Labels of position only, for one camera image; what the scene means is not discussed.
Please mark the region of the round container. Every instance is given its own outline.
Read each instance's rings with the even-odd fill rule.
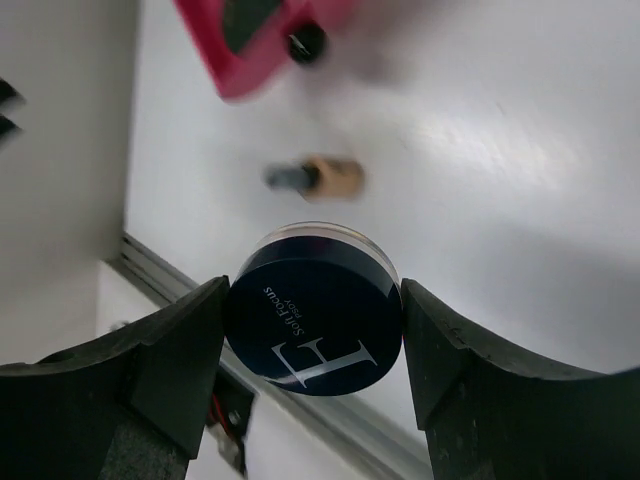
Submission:
[[[282,227],[231,286],[225,334],[254,373],[306,395],[353,393],[380,380],[402,341],[398,275],[365,236],[328,223]]]

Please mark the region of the bottle cap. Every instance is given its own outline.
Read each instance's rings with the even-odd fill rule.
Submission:
[[[402,341],[398,276],[369,239],[304,223],[265,238],[224,308],[238,358],[272,384],[306,395],[353,393],[380,380]]]

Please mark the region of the floor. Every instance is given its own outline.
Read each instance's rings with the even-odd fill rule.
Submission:
[[[622,0],[368,0],[324,64],[225,105],[171,2],[147,1],[126,229],[204,282],[281,225],[344,224],[520,345],[637,365],[639,23]],[[358,202],[261,184],[314,151],[362,162]],[[402,360],[361,397],[414,430]]]
[[[0,363],[93,338],[98,260],[122,232],[136,2],[0,1]]]

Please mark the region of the pink box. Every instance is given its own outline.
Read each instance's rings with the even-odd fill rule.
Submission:
[[[342,27],[353,13],[357,0],[281,0],[271,13],[262,13],[256,23],[256,9],[264,0],[174,0],[194,43],[207,65],[223,99],[234,99],[259,88],[278,68],[290,61],[289,35],[304,24],[316,23],[323,30]],[[230,47],[231,28],[243,40]]]

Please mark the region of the beige bottle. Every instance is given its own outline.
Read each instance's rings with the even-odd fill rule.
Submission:
[[[309,201],[353,199],[364,186],[364,170],[355,160],[311,155],[297,166],[275,166],[266,174],[272,189],[297,190]]]

